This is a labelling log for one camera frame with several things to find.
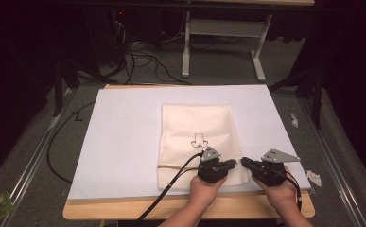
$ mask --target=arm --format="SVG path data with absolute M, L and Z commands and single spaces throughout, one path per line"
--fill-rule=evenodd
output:
M 197 226 L 207 207 L 215 200 L 218 189 L 225 181 L 226 178 L 223 178 L 216 183 L 206 183 L 200 177 L 195 176 L 191 180 L 188 204 L 165 220 L 159 227 Z
M 253 178 L 253 180 L 265 191 L 270 205 L 276 210 L 287 227 L 312 226 L 298 209 L 295 187 L 289 181 L 284 181 L 280 186 L 268 187 L 256 178 Z

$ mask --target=silver bracket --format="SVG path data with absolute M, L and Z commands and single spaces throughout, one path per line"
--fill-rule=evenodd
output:
M 220 156 L 221 156 L 221 154 L 219 154 L 215 149 L 208 146 L 206 148 L 206 150 L 203 152 L 201 160 L 203 162 L 206 162 L 206 161 L 218 158 Z
M 271 163 L 288 163 L 301 161 L 299 157 L 292 156 L 277 149 L 269 150 L 265 155 L 263 155 L 261 159 L 263 161 L 268 161 Z

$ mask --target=beige fabric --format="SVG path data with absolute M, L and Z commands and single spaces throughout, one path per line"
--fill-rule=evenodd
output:
M 220 161 L 242 157 L 230 105 L 174 105 L 163 106 L 163 133 L 158 162 L 159 188 L 165 188 L 179 169 L 194 154 L 210 146 L 217 150 Z M 187 167 L 197 168 L 200 158 Z M 173 189 L 189 189 L 189 182 L 197 170 L 187 171 L 174 183 Z M 248 181 L 248 170 L 241 165 L 229 171 L 224 186 Z

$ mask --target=gray floor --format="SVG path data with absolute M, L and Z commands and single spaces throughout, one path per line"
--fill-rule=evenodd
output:
M 249 46 L 255 46 L 254 40 L 217 38 L 210 47 L 204 48 L 208 44 L 206 40 L 192 43 L 195 48 L 191 51 L 191 71 L 186 81 L 195 85 L 258 83 L 249 58 Z M 285 44 L 282 40 L 265 43 L 260 59 L 268 85 L 288 75 L 302 44 Z M 133 82 L 161 83 L 155 74 L 156 64 L 146 65 L 148 58 L 138 59 L 139 52 L 155 55 L 172 76 L 182 79 L 181 43 L 163 44 L 161 48 L 135 44 L 132 50 L 135 65 L 145 65 L 134 68 Z M 158 77 L 172 80 L 160 66 L 156 72 Z M 113 78 L 123 83 L 127 74 L 122 72 Z M 66 94 L 65 100 L 69 101 L 57 118 L 52 117 L 53 91 L 47 95 L 49 103 L 30 121 L 0 168 L 0 192 L 14 192 L 12 197 L 17 205 L 0 226 L 99 226 L 99 220 L 74 221 L 62 217 L 70 185 L 49 170 L 45 160 L 47 143 L 43 138 L 50 138 L 56 125 L 64 122 L 72 111 L 94 101 L 97 90 L 103 85 L 82 79 L 79 89 Z M 321 187 L 311 184 L 316 191 L 311 196 L 316 216 L 310 221 L 315 226 L 366 226 L 366 170 L 346 138 L 328 96 L 323 93 L 322 129 L 317 130 L 309 118 L 308 100 L 296 98 L 293 89 L 284 88 L 272 97 L 304 169 L 312 170 L 322 178 Z M 81 110 L 79 118 L 83 120 L 75 121 L 73 117 L 53 140 L 52 165 L 67 179 L 73 178 L 92 109 L 93 105 L 90 105 Z M 298 117 L 298 129 L 291 125 L 291 113 Z

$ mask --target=hand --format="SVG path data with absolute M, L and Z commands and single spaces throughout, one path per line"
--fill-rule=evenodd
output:
M 204 182 L 200 177 L 195 176 L 191 180 L 188 205 L 193 207 L 198 212 L 204 212 L 206 208 L 215 200 L 218 189 L 224 184 L 226 180 L 227 177 L 219 180 L 216 183 L 207 183 Z
M 265 191 L 270 205 L 274 207 L 278 213 L 286 207 L 291 207 L 292 205 L 296 206 L 296 190 L 294 185 L 289 181 L 283 181 L 279 186 L 268 187 L 254 177 L 253 180 Z

